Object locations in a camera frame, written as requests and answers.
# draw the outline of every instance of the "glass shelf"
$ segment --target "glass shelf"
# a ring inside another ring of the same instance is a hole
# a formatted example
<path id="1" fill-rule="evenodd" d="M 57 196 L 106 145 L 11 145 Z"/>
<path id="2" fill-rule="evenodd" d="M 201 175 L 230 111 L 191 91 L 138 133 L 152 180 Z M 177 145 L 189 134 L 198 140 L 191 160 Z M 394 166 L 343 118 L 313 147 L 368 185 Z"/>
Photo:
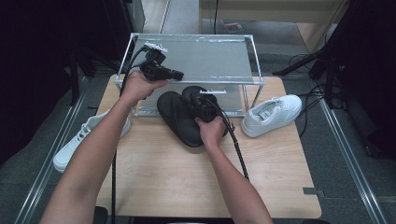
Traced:
<path id="1" fill-rule="evenodd" d="M 131 34 L 127 50 L 121 63 L 115 84 L 120 89 L 120 74 L 132 56 L 147 42 L 161 45 L 166 59 L 162 65 L 184 73 L 182 80 L 170 79 L 170 85 L 156 90 L 147 100 L 142 101 L 138 109 L 133 110 L 137 116 L 159 116 L 156 108 L 158 97 L 166 91 L 181 91 L 190 85 L 199 85 L 207 90 L 226 91 L 216 94 L 220 107 L 230 117 L 243 117 L 244 97 L 246 111 L 249 108 L 245 85 L 259 85 L 259 90 L 252 106 L 264 85 L 257 52 L 252 35 L 164 35 L 164 34 Z M 248 52 L 252 50 L 254 63 L 257 66 L 258 78 L 253 78 Z M 141 52 L 134 64 L 145 61 L 146 52 Z"/>

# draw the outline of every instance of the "hand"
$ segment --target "hand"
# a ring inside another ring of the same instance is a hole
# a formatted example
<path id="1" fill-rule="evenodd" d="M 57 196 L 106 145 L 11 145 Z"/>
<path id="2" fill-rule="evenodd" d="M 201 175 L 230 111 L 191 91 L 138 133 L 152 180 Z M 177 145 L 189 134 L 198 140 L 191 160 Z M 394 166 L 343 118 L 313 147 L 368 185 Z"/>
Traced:
<path id="1" fill-rule="evenodd" d="M 200 128 L 201 138 L 206 148 L 218 147 L 219 141 L 222 138 L 225 130 L 225 124 L 222 118 L 217 116 L 209 123 L 196 118 L 195 122 L 197 122 Z"/>
<path id="2" fill-rule="evenodd" d="M 121 97 L 129 98 L 129 101 L 139 101 L 150 96 L 155 89 L 168 84 L 168 80 L 148 81 L 143 72 L 134 70 L 125 83 Z"/>

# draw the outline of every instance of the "white sneaker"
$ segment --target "white sneaker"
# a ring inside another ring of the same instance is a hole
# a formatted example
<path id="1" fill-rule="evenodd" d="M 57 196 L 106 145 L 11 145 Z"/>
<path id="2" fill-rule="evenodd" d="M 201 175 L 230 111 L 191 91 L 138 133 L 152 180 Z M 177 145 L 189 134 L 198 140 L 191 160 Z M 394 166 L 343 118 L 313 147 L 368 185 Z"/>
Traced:
<path id="1" fill-rule="evenodd" d="M 273 129 L 291 124 L 301 112 L 302 102 L 296 95 L 286 95 L 264 101 L 249 109 L 242 120 L 242 131 L 257 137 Z"/>
<path id="2" fill-rule="evenodd" d="M 105 117 L 108 113 L 107 110 L 105 113 L 101 115 L 96 115 L 90 117 L 86 123 L 81 125 L 81 130 L 68 142 L 64 147 L 59 150 L 59 152 L 53 158 L 53 166 L 55 169 L 61 173 L 66 169 L 67 163 L 69 163 L 70 159 L 73 156 L 78 145 L 82 142 L 82 140 L 88 135 L 88 133 L 93 130 L 94 127 Z M 122 128 L 121 136 L 123 137 L 128 131 L 131 129 L 131 121 L 129 119 L 125 120 L 125 124 Z"/>

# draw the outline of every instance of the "tabletop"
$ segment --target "tabletop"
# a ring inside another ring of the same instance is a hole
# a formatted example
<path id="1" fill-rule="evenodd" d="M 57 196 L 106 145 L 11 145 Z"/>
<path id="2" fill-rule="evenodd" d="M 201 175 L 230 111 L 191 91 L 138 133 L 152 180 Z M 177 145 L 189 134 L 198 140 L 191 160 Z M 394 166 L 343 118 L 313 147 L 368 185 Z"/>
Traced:
<path id="1" fill-rule="evenodd" d="M 119 97 L 112 76 L 98 109 L 105 112 Z M 285 95 L 279 77 L 265 77 L 259 101 Z M 253 99 L 258 87 L 247 86 Z M 138 217 L 230 217 L 204 147 L 187 147 L 161 117 L 130 116 L 132 129 L 119 142 L 116 215 Z M 321 209 L 313 189 L 294 122 L 256 138 L 244 135 L 241 118 L 231 119 L 250 182 L 271 217 L 317 218 Z M 221 141 L 225 154 L 242 173 L 233 140 Z M 111 169 L 97 203 L 111 211 Z"/>

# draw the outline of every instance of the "person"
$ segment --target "person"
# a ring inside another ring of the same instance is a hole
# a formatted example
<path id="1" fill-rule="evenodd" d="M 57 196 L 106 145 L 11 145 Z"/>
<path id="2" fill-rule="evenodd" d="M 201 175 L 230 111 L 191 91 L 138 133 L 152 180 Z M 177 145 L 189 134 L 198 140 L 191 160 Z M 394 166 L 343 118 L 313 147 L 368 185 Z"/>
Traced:
<path id="1" fill-rule="evenodd" d="M 40 223 L 92 223 L 96 198 L 111 166 L 128 114 L 140 100 L 167 83 L 167 80 L 147 81 L 141 71 L 129 75 L 120 99 L 76 149 Z M 272 223 L 257 190 L 220 148 L 225 129 L 221 117 L 210 123 L 200 119 L 196 122 L 234 222 Z"/>

